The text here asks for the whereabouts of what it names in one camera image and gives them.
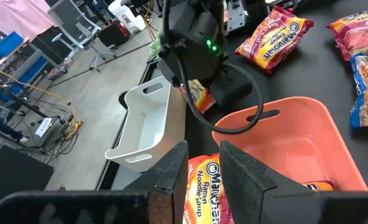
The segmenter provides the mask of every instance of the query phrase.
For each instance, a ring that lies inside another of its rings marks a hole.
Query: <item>pink fabric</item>
[[[0,31],[33,40],[54,25],[44,0],[0,0]]]

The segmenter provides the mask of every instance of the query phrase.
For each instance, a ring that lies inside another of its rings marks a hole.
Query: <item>instant noodle packet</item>
[[[189,159],[183,224],[233,223],[222,186],[219,154]]]
[[[328,28],[346,61],[355,54],[368,55],[368,10],[344,17]]]
[[[352,128],[368,127],[368,56],[351,58],[357,100],[352,107],[350,126]]]
[[[258,25],[253,35],[236,49],[235,54],[245,56],[271,73],[313,26],[313,21],[296,17],[281,7],[275,7]]]
[[[204,114],[215,103],[215,99],[198,80],[189,80],[188,85],[189,89],[191,90],[191,96],[196,108],[199,110],[199,112]],[[184,99],[188,102],[184,88],[179,87],[179,91],[181,92],[182,97],[184,97]]]

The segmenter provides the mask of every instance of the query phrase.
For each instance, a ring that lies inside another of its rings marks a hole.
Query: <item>office chair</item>
[[[95,39],[98,37],[101,28],[93,23],[90,19],[84,16],[84,13],[79,10],[77,5],[72,0],[60,0],[54,6],[52,6],[48,15],[54,20],[59,26],[65,36],[73,43],[68,46],[74,52],[79,50],[93,49],[95,55],[90,63],[90,70],[98,69],[98,59],[102,58],[106,60],[106,55],[112,55],[113,58],[117,58],[114,53],[101,52],[96,49],[93,45]],[[61,40],[61,35],[58,35],[52,41]]]

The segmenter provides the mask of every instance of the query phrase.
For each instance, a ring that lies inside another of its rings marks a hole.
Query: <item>salmon pink bin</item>
[[[216,126],[244,127],[257,107],[234,112]],[[335,190],[368,191],[328,109],[318,100],[290,97],[264,104],[251,130],[226,135],[213,132],[219,145],[228,141],[299,183],[330,180]]]

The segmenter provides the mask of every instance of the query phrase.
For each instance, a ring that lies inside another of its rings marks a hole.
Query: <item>black tabletop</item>
[[[314,21],[314,27],[304,35],[288,58],[275,68],[272,75],[263,72],[244,57],[234,55],[235,49],[251,36],[251,29],[230,38],[227,50],[230,63],[239,65],[255,77],[265,102],[288,96],[309,96],[324,103],[368,186],[368,128],[353,130],[349,126],[349,111],[356,99],[352,70],[336,48],[334,35],[326,28],[341,17],[364,10],[368,10],[368,0],[333,1],[301,11],[298,16]],[[256,94],[252,93],[229,108],[213,106],[206,112],[206,117],[216,123],[226,114],[256,104]],[[190,157],[218,152],[211,131],[202,126],[188,108],[186,140]]]

